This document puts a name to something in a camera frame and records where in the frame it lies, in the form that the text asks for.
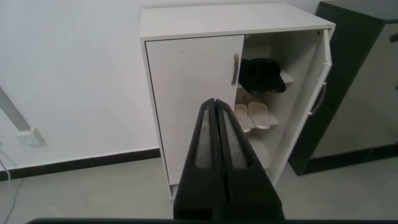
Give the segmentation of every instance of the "electrical cable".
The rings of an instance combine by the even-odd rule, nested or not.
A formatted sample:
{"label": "electrical cable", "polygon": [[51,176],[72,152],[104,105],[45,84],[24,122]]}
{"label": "electrical cable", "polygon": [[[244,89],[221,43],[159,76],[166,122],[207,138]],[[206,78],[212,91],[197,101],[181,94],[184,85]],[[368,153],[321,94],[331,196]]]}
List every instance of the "electrical cable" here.
{"label": "electrical cable", "polygon": [[10,174],[10,172],[7,170],[6,166],[2,163],[2,160],[1,160],[1,159],[0,159],[0,164],[1,164],[1,166],[4,168],[4,170],[6,171],[6,173],[7,173],[7,175],[8,175],[8,191],[9,191],[9,193],[10,193],[10,199],[11,199],[11,209],[10,209],[10,211],[9,211],[9,213],[8,213],[8,215],[7,215],[6,219],[5,219],[5,221],[4,221],[4,224],[6,224],[7,221],[8,221],[8,218],[10,217],[10,215],[11,215],[13,209],[14,209],[15,201],[14,201],[14,196],[12,195],[11,174]]}

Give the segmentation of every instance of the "white wall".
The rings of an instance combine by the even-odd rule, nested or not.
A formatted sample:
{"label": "white wall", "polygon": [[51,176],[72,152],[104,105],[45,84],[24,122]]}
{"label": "white wall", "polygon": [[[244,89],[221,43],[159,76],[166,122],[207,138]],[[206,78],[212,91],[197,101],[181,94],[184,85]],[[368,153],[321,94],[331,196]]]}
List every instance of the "white wall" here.
{"label": "white wall", "polygon": [[271,1],[0,0],[0,86],[47,144],[21,146],[0,111],[0,158],[12,169],[157,148],[141,8],[253,2]]}

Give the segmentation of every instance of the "metal pole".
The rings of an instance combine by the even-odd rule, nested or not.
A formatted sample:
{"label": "metal pole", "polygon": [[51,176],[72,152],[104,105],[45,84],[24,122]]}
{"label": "metal pole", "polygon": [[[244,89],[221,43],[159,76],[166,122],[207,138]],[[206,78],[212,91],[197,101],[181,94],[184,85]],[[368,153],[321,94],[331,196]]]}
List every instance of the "metal pole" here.
{"label": "metal pole", "polygon": [[19,131],[28,131],[30,129],[30,126],[25,120],[25,118],[21,115],[21,113],[12,103],[12,101],[4,92],[4,90],[1,88],[1,86],[0,86],[0,108],[12,121],[12,123],[14,123],[15,127],[17,127]]}

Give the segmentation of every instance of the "black shoe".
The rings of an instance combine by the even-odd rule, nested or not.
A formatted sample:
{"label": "black shoe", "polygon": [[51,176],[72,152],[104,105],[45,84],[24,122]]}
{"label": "black shoe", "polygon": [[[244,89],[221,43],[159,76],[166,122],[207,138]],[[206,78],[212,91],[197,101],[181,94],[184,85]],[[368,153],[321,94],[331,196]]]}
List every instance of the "black shoe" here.
{"label": "black shoe", "polygon": [[257,77],[265,89],[271,93],[282,93],[286,91],[286,85],[280,77],[280,65],[277,61],[268,58],[257,58],[251,60],[256,68]]}
{"label": "black shoe", "polygon": [[251,94],[265,93],[266,87],[257,75],[256,67],[250,60],[242,59],[239,71],[239,83]]}

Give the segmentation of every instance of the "white shoe cabinet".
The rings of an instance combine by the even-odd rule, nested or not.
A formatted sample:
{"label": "white shoe cabinet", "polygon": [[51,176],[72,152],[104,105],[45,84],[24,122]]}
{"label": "white shoe cabinet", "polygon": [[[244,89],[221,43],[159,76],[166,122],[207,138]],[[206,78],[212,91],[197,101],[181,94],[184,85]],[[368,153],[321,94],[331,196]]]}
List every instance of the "white shoe cabinet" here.
{"label": "white shoe cabinet", "polygon": [[250,98],[238,85],[242,58],[271,58],[283,69],[285,92],[253,97],[267,105],[277,125],[253,126],[246,133],[277,183],[324,87],[334,27],[284,3],[142,10],[142,55],[170,198],[177,192],[200,105],[217,98],[233,108]]}

